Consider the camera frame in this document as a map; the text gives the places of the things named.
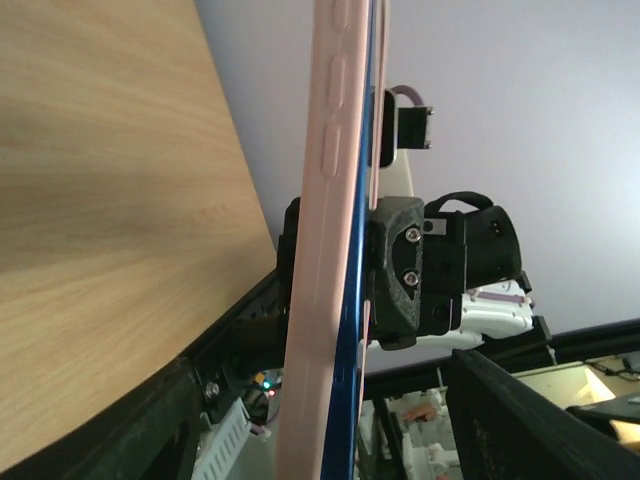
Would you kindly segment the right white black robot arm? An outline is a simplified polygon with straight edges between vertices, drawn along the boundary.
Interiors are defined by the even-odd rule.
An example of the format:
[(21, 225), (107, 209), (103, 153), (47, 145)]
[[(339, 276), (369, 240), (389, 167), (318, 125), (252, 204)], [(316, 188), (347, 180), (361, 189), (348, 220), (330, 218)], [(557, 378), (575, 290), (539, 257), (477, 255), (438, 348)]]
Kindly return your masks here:
[(363, 338), (386, 351), (434, 343), (502, 352), (547, 341), (502, 207), (476, 192), (429, 203), (384, 197), (371, 215), (362, 203), (352, 218), (343, 312), (370, 300)]

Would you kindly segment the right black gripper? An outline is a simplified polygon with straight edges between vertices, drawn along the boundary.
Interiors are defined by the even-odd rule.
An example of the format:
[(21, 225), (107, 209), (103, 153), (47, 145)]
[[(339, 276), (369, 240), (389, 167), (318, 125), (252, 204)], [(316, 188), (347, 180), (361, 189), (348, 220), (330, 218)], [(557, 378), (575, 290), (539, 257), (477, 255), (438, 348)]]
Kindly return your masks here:
[[(286, 208), (278, 238), (278, 308), (283, 318), (290, 311), (300, 200), (294, 198)], [(379, 199), (368, 220), (367, 268), (369, 335), (381, 348), (409, 348), (416, 344), (417, 331), (444, 335), (459, 328), (467, 280), (465, 215), (439, 212), (424, 220), (424, 203), (417, 197)]]

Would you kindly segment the pink translucent phone case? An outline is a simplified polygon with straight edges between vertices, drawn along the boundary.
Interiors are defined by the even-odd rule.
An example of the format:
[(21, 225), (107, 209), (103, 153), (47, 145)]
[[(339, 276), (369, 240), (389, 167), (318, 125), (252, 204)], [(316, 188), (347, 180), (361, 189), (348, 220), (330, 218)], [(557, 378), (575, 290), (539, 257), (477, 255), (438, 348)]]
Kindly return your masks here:
[[(304, 174), (275, 448), (279, 479), (321, 479), (352, 228), (370, 1), (314, 6)], [(390, 7), (376, 1), (368, 213), (376, 205)]]

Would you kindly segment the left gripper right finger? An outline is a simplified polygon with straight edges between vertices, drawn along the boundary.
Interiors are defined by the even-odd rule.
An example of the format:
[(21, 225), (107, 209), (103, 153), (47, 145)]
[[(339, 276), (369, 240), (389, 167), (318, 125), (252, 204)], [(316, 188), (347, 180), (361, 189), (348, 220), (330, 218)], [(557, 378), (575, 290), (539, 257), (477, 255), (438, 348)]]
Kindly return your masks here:
[(637, 479), (639, 455), (475, 350), (450, 359), (447, 405), (465, 479)]

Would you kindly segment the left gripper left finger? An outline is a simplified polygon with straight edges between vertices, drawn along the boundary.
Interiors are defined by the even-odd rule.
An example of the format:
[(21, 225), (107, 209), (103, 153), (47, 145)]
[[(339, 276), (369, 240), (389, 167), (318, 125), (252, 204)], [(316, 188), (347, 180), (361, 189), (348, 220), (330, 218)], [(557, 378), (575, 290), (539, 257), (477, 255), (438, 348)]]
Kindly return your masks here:
[(1, 473), (3, 479), (189, 479), (200, 388), (178, 358), (90, 421)]

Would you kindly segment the blue phone black screen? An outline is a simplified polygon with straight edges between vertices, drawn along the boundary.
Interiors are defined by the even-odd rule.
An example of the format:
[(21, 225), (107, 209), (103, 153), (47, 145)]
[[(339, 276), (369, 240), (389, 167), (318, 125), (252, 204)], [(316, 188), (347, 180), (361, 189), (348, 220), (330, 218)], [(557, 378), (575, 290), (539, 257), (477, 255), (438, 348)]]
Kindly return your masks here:
[(334, 375), (328, 412), (322, 466), (322, 480), (347, 480), (354, 477), (356, 432), (362, 393), (362, 353), (365, 304), (365, 224), (368, 194), (367, 170), (371, 161), (373, 131), (373, 66), (377, 7), (370, 1), (366, 76), (359, 141), (353, 220), (344, 285), (339, 332), (336, 343)]

